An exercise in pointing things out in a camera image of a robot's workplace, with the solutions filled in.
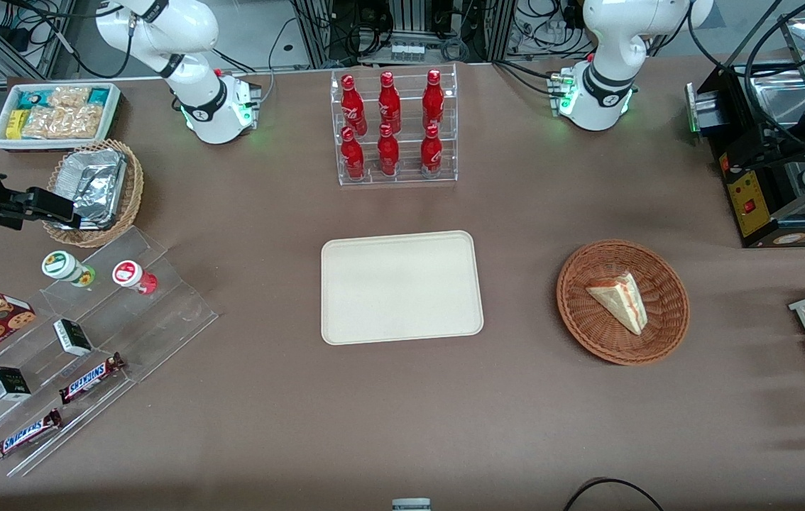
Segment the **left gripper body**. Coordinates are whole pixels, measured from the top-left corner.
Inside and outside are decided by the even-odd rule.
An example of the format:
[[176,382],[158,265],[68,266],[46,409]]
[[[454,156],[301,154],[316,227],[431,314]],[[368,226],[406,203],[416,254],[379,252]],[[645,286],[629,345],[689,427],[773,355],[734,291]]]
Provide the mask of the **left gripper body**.
[[747,171],[805,163],[805,145],[775,127],[751,126],[747,130],[747,141],[750,142]]

